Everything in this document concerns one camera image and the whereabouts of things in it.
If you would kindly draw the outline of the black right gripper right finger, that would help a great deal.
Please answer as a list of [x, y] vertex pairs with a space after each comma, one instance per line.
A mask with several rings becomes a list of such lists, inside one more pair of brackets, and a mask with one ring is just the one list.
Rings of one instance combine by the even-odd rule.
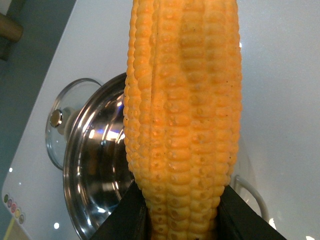
[[284, 240], [230, 187], [220, 197], [217, 215], [219, 240]]

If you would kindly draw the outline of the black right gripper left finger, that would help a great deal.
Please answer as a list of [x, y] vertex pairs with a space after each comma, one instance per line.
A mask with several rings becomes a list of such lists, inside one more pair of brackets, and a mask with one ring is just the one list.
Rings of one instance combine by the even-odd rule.
[[145, 198], [133, 181], [92, 240], [149, 240], [150, 218]]

